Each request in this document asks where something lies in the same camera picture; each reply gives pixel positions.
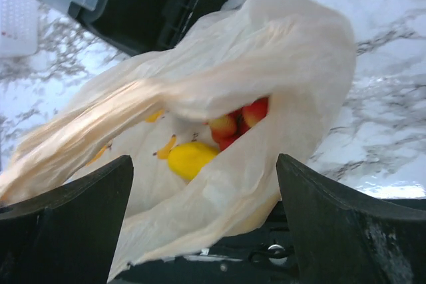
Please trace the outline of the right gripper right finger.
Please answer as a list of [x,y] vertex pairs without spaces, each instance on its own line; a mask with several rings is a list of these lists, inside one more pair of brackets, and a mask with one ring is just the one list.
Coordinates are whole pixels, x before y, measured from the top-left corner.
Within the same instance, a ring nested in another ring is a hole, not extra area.
[[425,200],[381,200],[276,162],[301,283],[424,283]]

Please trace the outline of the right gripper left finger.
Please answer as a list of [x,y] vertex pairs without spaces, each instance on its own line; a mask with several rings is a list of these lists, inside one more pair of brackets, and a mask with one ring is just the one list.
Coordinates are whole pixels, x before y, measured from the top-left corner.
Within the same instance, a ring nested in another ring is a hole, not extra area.
[[106,283],[134,167],[121,156],[64,186],[1,206],[2,283]]

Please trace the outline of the translucent orange plastic bag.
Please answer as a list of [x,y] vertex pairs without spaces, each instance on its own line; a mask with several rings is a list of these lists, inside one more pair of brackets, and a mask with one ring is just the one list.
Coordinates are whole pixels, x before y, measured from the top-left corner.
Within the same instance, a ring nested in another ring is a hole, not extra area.
[[[280,198],[278,155],[305,162],[315,152],[349,92],[356,56],[349,20],[313,0],[245,0],[206,15],[175,48],[90,79],[28,133],[1,174],[1,199],[35,197],[129,155],[134,180],[110,277],[252,231]],[[191,182],[156,157],[166,145],[207,140],[207,120],[263,96],[267,117]]]

